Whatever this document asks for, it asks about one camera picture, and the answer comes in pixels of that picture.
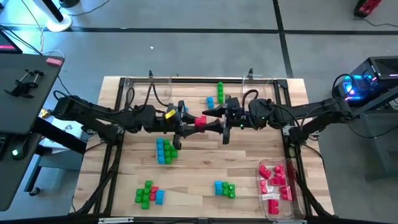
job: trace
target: cable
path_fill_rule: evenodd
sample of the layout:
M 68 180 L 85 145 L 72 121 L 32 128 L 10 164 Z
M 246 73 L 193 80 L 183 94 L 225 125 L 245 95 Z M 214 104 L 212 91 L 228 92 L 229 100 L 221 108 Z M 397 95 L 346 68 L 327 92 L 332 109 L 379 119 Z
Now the cable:
M 104 144 L 104 142 L 101 142 L 101 143 L 98 143 L 98 144 L 96 144 L 96 145 L 94 145 L 94 146 L 91 146 L 91 147 L 89 147 L 88 149 L 86 149 L 86 152 L 88 152 L 89 150 L 92 150 L 92 149 L 94 149 L 95 147 L 100 146 L 100 145 L 102 145 L 102 144 Z
M 8 29 L 8 27 L 5 27 L 3 25 L 0 25 L 0 27 L 8 30 L 9 32 L 11 32 L 15 37 L 15 39 L 17 39 L 18 41 L 22 42 L 23 44 L 25 44 L 26 46 L 28 46 L 28 48 L 32 49 L 33 51 L 35 51 L 36 53 L 38 53 L 39 55 L 42 55 L 41 52 L 39 52 L 39 50 L 37 50 L 35 47 L 31 46 L 30 44 L 28 44 L 26 41 L 24 41 L 22 38 L 20 38 L 17 34 L 15 34 L 12 30 Z
M 21 0 L 21 1 L 22 1 L 22 3 L 24 3 L 26 9 L 29 11 L 29 13 L 31 14 L 31 16 L 32 16 L 33 19 L 35 20 L 35 22 L 36 22 L 36 24 L 37 24 L 37 27 L 39 27 L 39 31 L 40 31 L 40 33 L 41 33 L 41 36 L 40 36 L 40 53 L 42 53 L 42 52 L 43 52 L 43 47 L 44 47 L 43 30 L 44 30 L 45 27 L 43 27 L 43 29 L 40 28 L 40 25 L 39 25 L 39 23 L 37 22 L 37 19 L 35 18 L 35 16 L 33 16 L 33 13 L 30 11 L 29 7 L 27 7 L 25 1 L 24 1 L 24 0 Z
M 108 3 L 108 2 L 109 2 L 109 0 L 107 0 L 106 2 L 102 3 L 101 5 L 95 7 L 94 9 L 92 9 L 92 10 L 90 10 L 90 11 L 88 11 L 88 12 L 82 12 L 82 13 L 79 13 L 79 14 L 68 14 L 68 16 L 80 16 L 80 15 L 83 15 L 83 14 L 91 13 L 91 12 L 93 12 L 93 11 L 95 11 L 95 10 L 97 10 L 97 9 L 99 9 L 99 8 L 101 8 L 101 7 L 103 7 L 103 6 L 104 6 L 106 3 Z
M 338 80 L 340 77 L 344 77 L 344 76 L 350 77 L 351 80 L 353 81 L 352 86 L 354 85 L 354 77 L 353 77 L 352 75 L 341 74 L 341 75 L 337 76 L 337 77 L 335 78 L 335 81 L 333 82 L 333 86 L 331 87 L 331 97 L 336 98 L 335 92 L 334 92 L 334 89 L 335 89 L 335 86 L 336 86 L 336 82 L 337 82 L 337 80 Z
M 374 27 L 379 27 L 379 26 L 392 26 L 392 27 L 398 27 L 398 25 L 394 25 L 394 24 L 390 24 L 390 23 L 385 23 L 385 24 L 373 24 L 372 22 L 370 22 L 367 19 L 364 18 L 359 18 L 357 16 L 354 16 L 353 20 L 355 21 L 366 21 L 368 24 L 371 24 Z
M 394 126 L 393 128 L 388 129 L 387 131 L 385 131 L 385 132 L 383 132 L 383 133 L 381 133 L 381 134 L 377 134 L 377 135 L 375 135 L 375 136 L 363 136 L 362 134 L 358 134 L 356 131 L 354 131 L 354 129 L 351 127 L 351 125 L 349 125 L 349 123 L 347 123 L 347 124 L 348 124 L 348 127 L 350 128 L 350 130 L 352 130 L 352 132 L 354 132 L 354 134 L 356 134 L 356 135 L 359 136 L 359 137 L 367 138 L 367 139 L 371 139 L 371 138 L 376 138 L 376 137 L 383 136 L 383 135 L 385 135 L 385 134 L 391 132 L 392 130 L 398 128 L 398 125 L 397 125 L 397 126 Z
M 309 145 L 307 145 L 307 144 L 304 144 L 303 146 L 305 146 L 305 147 L 311 149 L 311 150 L 314 151 L 316 154 L 318 154 L 319 157 L 321 157 L 323 169 L 325 169 L 325 161 L 323 160 L 323 156 L 320 154 L 320 152 L 318 152 L 316 149 L 314 149 L 313 147 L 311 147 L 311 146 L 309 146 Z

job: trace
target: gray floor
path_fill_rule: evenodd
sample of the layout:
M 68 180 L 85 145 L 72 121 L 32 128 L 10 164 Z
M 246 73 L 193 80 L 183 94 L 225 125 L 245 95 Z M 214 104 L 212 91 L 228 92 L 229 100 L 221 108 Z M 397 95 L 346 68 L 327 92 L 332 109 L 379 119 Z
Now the gray floor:
M 352 9 L 356 2 L 279 0 L 285 29 L 398 30 L 353 21 Z M 98 1 L 86 0 L 70 11 L 78 13 L 98 4 Z M 384 0 L 368 19 L 376 24 L 398 24 L 397 6 L 397 1 Z M 45 17 L 39 11 L 34 10 L 34 14 L 40 24 L 45 24 Z M 9 1 L 0 14 L 0 23 L 21 25 L 34 24 L 34 21 L 19 1 Z M 91 14 L 74 17 L 73 23 L 79 27 L 118 28 L 277 28 L 272 0 L 110 1 Z M 39 32 L 17 33 L 30 44 L 39 46 Z M 287 35 L 286 39 L 294 77 L 304 78 L 310 101 L 330 97 L 334 78 L 352 71 L 367 57 L 398 52 L 394 35 Z M 252 67 L 256 73 L 286 77 L 277 34 L 46 32 L 45 50 L 51 49 L 60 49 L 67 56 L 61 78 L 68 89 L 94 102 L 105 75 L 143 76 L 149 69 L 159 76 L 178 73 L 240 77 Z M 53 89 L 62 87 L 57 82 Z M 50 96 L 45 106 L 51 108 L 54 104 L 55 99 Z M 320 148 L 335 213 L 344 218 L 397 223 L 398 180 L 365 180 L 362 151 L 367 147 L 367 140 L 354 136 L 345 125 L 332 125 L 322 132 Z M 0 219 L 68 213 L 77 177 L 72 171 L 44 170 L 37 183 L 43 194 L 29 197 L 19 189 L 11 208 L 0 213 Z M 21 213 L 26 207 L 32 211 Z

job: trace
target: wooden table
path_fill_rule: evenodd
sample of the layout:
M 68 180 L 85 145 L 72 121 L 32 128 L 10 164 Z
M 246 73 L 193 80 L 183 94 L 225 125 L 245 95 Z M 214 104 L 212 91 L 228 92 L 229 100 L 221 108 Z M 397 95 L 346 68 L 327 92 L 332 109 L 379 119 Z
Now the wooden table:
M 105 77 L 98 104 L 113 108 L 120 77 Z M 288 79 L 292 106 L 308 103 L 304 81 Z M 142 104 L 148 84 L 136 85 L 134 102 Z M 271 87 L 259 88 L 260 98 L 273 99 Z M 167 87 L 157 85 L 160 94 Z M 224 93 L 241 98 L 242 84 L 224 84 Z M 168 102 L 175 105 L 184 100 L 189 113 L 201 115 L 207 109 L 206 97 L 213 96 L 216 104 L 216 84 L 173 83 L 172 97 Z M 164 109 L 155 103 L 150 104 Z M 143 217 L 219 217 L 219 218 L 261 218 L 264 214 L 259 207 L 255 169 L 263 159 L 284 159 L 280 130 L 264 128 L 231 130 L 228 145 L 222 145 L 222 136 L 207 131 L 194 134 L 182 140 L 182 150 L 178 159 L 168 166 L 158 165 L 155 157 L 155 140 L 163 137 L 172 139 L 173 133 L 127 133 L 124 137 L 119 174 L 114 195 L 112 216 Z M 98 137 L 92 137 L 88 147 L 98 144 Z M 308 141 L 308 145 L 318 150 L 318 143 Z M 106 145 L 98 146 L 84 155 L 83 164 L 76 187 L 74 205 L 79 209 L 97 187 Z M 328 184 L 322 160 L 310 149 L 302 148 L 302 160 L 308 188 L 326 211 L 333 213 Z M 151 202 L 149 210 L 142 210 L 135 204 L 137 188 L 143 188 L 146 180 L 165 190 L 165 204 Z M 214 181 L 222 180 L 236 184 L 236 198 L 215 196 Z M 101 211 L 106 204 L 108 190 L 104 191 Z

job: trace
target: transparent container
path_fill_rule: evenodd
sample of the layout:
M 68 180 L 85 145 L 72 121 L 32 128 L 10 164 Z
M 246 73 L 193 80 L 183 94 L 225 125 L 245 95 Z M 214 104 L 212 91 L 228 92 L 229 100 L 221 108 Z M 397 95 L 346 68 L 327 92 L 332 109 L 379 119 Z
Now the transparent container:
M 259 175 L 260 166 L 264 165 L 266 169 L 272 171 L 271 177 L 269 179 L 264 179 Z M 292 193 L 292 200 L 283 200 L 282 193 L 279 186 L 271 185 L 271 178 L 275 176 L 274 168 L 276 166 L 283 165 L 285 168 L 285 176 L 286 176 L 286 186 L 290 187 Z M 303 195 L 300 190 L 300 187 L 297 185 L 295 181 L 295 174 L 297 166 L 290 159 L 282 159 L 282 160 L 267 160 L 264 159 L 260 162 L 259 167 L 256 170 L 257 177 L 257 189 L 259 194 L 259 204 L 260 207 L 263 208 L 265 216 L 272 221 L 281 221 L 281 220 L 303 220 L 305 217 L 304 210 L 304 202 Z M 260 186 L 260 181 L 265 180 L 267 186 L 267 193 L 263 194 Z M 268 210 L 268 200 L 274 199 L 277 200 L 279 213 L 277 215 L 270 214 Z
M 172 79 L 171 77 L 126 77 L 124 79 L 123 101 L 130 102 L 134 96 L 132 105 L 140 105 L 145 102 L 149 85 L 153 82 L 159 100 L 165 104 L 169 102 L 172 96 Z M 151 88 L 148 103 L 156 103 L 154 88 Z

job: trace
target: green brick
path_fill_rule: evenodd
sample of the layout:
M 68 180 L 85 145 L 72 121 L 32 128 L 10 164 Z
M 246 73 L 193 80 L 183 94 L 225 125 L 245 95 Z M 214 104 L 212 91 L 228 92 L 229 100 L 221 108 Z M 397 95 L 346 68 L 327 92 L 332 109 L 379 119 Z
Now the green brick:
M 229 184 L 228 185 L 228 190 L 235 190 L 235 185 L 234 184 Z
M 177 152 L 177 150 L 174 149 L 174 150 L 172 151 L 172 157 L 173 157 L 173 158 L 177 158 L 177 157 L 178 157 L 178 152 Z
M 141 195 L 144 194 L 144 189 L 137 189 L 136 190 L 136 195 Z
M 171 164 L 172 163 L 172 158 L 168 157 L 165 159 L 166 164 Z
M 141 205 L 142 209 L 149 209 L 149 202 L 143 202 Z
M 231 192 L 228 193 L 228 198 L 235 198 L 235 191 L 232 190 Z
M 228 182 L 223 182 L 223 189 L 228 188 Z
M 147 180 L 147 181 L 145 181 L 145 188 L 151 188 L 152 187 L 152 184 L 154 184 L 154 182 L 153 181 L 151 181 L 151 180 Z
M 146 187 L 145 189 L 144 189 L 144 195 L 149 195 L 150 194 L 150 188 L 149 187 Z
M 228 189 L 223 189 L 223 196 L 228 196 Z
M 149 202 L 149 196 L 148 195 L 144 195 L 142 196 L 142 202 Z
M 142 203 L 142 196 L 136 195 L 136 203 Z

